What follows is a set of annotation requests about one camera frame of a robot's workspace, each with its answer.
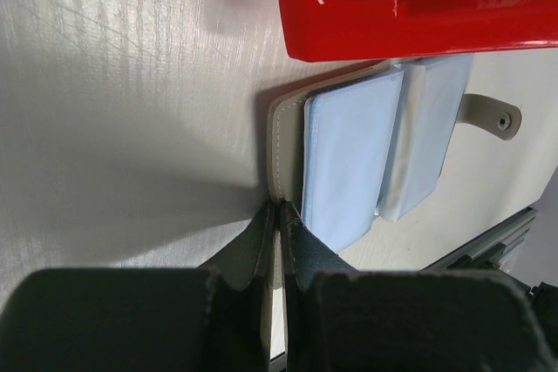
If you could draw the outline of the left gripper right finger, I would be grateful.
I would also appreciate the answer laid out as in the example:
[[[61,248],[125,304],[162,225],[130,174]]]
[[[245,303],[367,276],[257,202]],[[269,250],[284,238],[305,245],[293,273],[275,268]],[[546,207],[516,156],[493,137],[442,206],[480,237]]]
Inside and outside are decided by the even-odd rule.
[[[535,314],[486,270],[359,271],[278,209],[289,371],[554,371]]]

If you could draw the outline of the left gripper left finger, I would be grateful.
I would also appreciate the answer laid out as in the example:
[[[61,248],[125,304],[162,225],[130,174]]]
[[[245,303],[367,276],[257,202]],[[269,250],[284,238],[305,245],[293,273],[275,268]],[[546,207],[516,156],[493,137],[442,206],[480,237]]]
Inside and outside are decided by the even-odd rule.
[[[195,268],[49,268],[1,314],[4,371],[265,371],[275,208]]]

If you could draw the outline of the grey leather card holder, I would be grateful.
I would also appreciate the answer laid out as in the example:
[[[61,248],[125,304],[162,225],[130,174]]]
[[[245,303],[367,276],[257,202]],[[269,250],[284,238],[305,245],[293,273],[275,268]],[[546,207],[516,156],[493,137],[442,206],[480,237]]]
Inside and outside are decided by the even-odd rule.
[[[467,91],[472,61],[386,60],[277,98],[267,116],[271,199],[291,202],[334,252],[376,218],[405,216],[435,190],[456,125],[506,141],[521,127],[517,106]]]

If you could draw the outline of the red plastic bin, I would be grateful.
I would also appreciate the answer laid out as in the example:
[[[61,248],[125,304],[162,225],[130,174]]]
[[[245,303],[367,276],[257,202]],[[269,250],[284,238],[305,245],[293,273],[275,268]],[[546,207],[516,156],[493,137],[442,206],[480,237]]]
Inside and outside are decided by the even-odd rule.
[[[552,48],[557,0],[278,0],[305,62]]]

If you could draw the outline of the aluminium front rail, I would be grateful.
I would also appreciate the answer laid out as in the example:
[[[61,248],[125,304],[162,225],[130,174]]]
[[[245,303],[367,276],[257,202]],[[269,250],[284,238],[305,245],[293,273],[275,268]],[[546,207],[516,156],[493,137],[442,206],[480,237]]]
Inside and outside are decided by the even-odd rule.
[[[494,267],[525,240],[537,215],[537,210],[526,207],[425,267],[424,271]]]

